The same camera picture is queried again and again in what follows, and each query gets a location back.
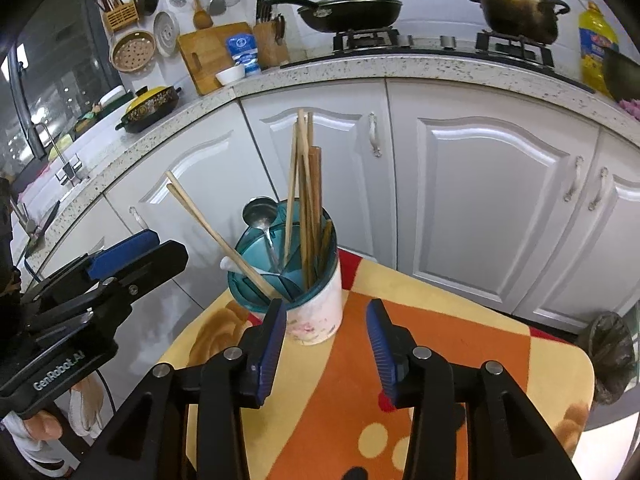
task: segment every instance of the knife block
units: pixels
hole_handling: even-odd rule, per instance
[[[256,23],[254,26],[255,44],[258,47],[258,65],[260,68],[280,66],[289,61],[287,44],[282,38],[276,43],[276,22]]]

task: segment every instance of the trash bag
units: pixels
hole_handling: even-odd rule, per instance
[[[594,402],[613,404],[625,392],[638,366],[629,328],[618,314],[607,312],[594,319],[575,343],[593,364]]]

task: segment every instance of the blue package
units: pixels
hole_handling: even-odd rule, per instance
[[[253,34],[242,32],[226,38],[226,49],[236,64],[244,65],[244,73],[247,76],[260,73],[258,49]]]

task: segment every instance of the kitchen cabinet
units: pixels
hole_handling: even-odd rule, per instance
[[[579,332],[640,297],[640,152],[603,131],[570,228],[516,316]]]
[[[383,80],[327,82],[241,101],[280,200],[287,197],[291,135],[299,108],[314,114],[322,148],[322,205],[338,244],[396,268],[396,183]]]
[[[54,248],[42,274],[48,276],[78,256],[109,248],[130,235],[109,203],[100,198]],[[117,405],[202,312],[172,280],[135,301],[132,309],[116,331],[118,353],[100,368]]]
[[[597,127],[475,85],[400,80],[388,94],[398,269],[512,312],[570,222]]]
[[[209,234],[167,191],[171,170],[209,224],[232,246],[246,225],[242,208],[273,196],[242,110],[231,103],[191,123],[143,158],[106,197],[132,232],[148,226],[161,241],[185,245],[189,261],[176,283],[202,308],[226,289],[223,253]]]

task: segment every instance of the table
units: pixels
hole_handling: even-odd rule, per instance
[[[242,411],[252,480],[339,480],[352,466],[366,468],[370,479],[401,478],[412,412],[395,410],[382,394],[365,324],[371,298],[450,362],[500,361],[572,455],[593,397],[593,367],[582,350],[354,254],[340,251],[340,264],[340,329],[314,346],[285,338],[271,396],[260,410]],[[160,361],[175,368],[204,362],[256,322],[227,290]],[[193,464],[196,410],[190,407],[187,438]],[[457,479],[467,478],[465,431],[458,431]]]

